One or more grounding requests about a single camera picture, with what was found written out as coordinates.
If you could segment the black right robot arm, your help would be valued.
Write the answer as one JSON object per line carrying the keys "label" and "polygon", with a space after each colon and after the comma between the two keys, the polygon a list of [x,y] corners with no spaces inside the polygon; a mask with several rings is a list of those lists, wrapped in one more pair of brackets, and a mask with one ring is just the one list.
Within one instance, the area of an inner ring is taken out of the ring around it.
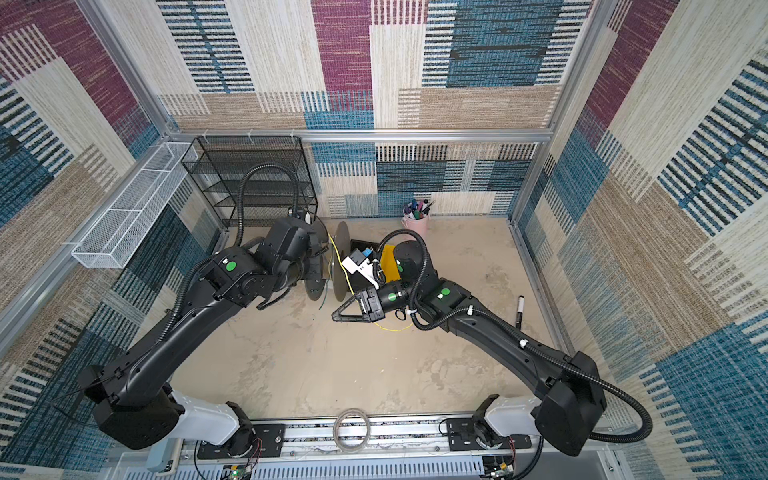
{"label": "black right robot arm", "polygon": [[[491,312],[469,290],[442,278],[423,237],[409,229],[387,234],[404,237],[395,248],[400,279],[361,290],[332,314],[335,322],[376,323],[400,310],[420,331],[443,329],[474,344],[520,379],[538,399],[531,417],[537,432],[560,452],[577,456],[589,440],[630,444],[653,430],[647,409],[619,387],[604,381],[583,352],[573,356],[553,349]],[[596,426],[612,395],[632,408],[640,427],[630,433],[599,433]]]}

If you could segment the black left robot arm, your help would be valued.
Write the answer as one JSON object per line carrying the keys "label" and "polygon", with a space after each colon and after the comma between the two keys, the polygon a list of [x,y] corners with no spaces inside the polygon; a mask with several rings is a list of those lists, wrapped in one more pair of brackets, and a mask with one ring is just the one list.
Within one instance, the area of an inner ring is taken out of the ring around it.
{"label": "black left robot arm", "polygon": [[275,220],[266,236],[249,241],[239,225],[232,246],[192,267],[172,309],[147,334],[111,363],[88,366],[78,375],[78,391],[92,402],[97,429],[123,446],[141,450],[163,440],[187,439],[221,447],[234,458],[254,450],[253,424],[237,403],[213,404],[184,395],[170,379],[219,326],[249,305],[263,311],[298,283],[312,300],[322,294],[328,233],[300,207],[293,168],[275,162],[250,168],[239,184],[237,210],[244,210],[251,178],[266,170],[289,179],[287,215]]}

